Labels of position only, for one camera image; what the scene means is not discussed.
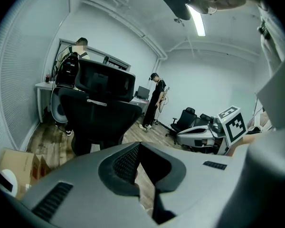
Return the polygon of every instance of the man standing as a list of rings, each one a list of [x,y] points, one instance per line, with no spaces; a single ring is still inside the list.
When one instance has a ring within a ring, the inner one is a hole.
[[[166,84],[165,82],[158,76],[157,73],[152,73],[150,76],[151,80],[156,82],[156,88],[152,94],[152,98],[150,104],[148,106],[148,110],[144,117],[143,123],[139,124],[139,127],[147,130],[151,128],[151,125],[154,120],[156,109],[160,106],[160,102],[163,97],[163,92],[165,91]]]
[[[63,62],[63,60],[68,57],[70,54],[72,53],[77,53],[79,56],[79,59],[83,58],[83,59],[88,59],[90,60],[89,55],[86,52],[86,48],[87,48],[87,39],[81,37],[74,46],[68,47],[65,50],[63,50],[57,57],[57,64],[56,67],[59,68],[60,64]],[[56,127],[60,126],[61,123],[58,123],[55,121],[55,125]],[[67,136],[71,136],[72,134],[72,130],[73,127],[68,123],[65,126],[65,130],[66,130],[66,134]]]

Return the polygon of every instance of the ceiling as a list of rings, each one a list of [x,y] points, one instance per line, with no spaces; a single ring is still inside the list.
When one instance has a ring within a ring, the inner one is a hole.
[[[260,25],[257,6],[247,3],[241,8],[202,15],[206,36],[197,35],[193,19],[183,21],[185,27],[176,23],[176,18],[163,0],[129,0],[129,7],[117,8],[124,17],[134,19],[165,50],[190,49],[197,52],[213,51],[233,54],[255,62],[260,54]]]

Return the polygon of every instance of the black shirt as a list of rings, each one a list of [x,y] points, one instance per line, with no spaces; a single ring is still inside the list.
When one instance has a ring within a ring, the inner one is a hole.
[[[165,81],[162,79],[157,83],[155,90],[153,91],[151,101],[152,102],[157,102],[158,97],[160,97],[160,93],[165,91]]]

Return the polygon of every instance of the black vent grille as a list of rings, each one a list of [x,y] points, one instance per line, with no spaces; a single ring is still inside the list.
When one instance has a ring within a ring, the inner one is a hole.
[[[140,163],[138,150],[139,145],[119,157],[113,165],[115,174],[131,184],[135,182],[136,170]]]
[[[212,161],[205,161],[203,165],[207,165],[209,167],[213,167],[213,168],[220,169],[220,170],[225,170],[225,168],[227,167],[227,165],[225,164],[215,163]]]
[[[51,192],[33,209],[33,213],[43,220],[49,222],[57,209],[71,191],[73,185],[60,182]]]

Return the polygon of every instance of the desk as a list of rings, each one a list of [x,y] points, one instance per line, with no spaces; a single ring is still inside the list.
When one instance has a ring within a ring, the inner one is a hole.
[[[38,113],[39,113],[39,119],[40,122],[43,122],[43,116],[42,116],[42,105],[41,105],[41,90],[49,90],[52,91],[53,88],[53,81],[50,81],[49,83],[41,82],[39,84],[35,84],[37,87],[37,103],[38,103]]]
[[[133,105],[138,105],[140,108],[142,108],[142,114],[145,114],[148,109],[150,101],[134,97],[130,103]]]

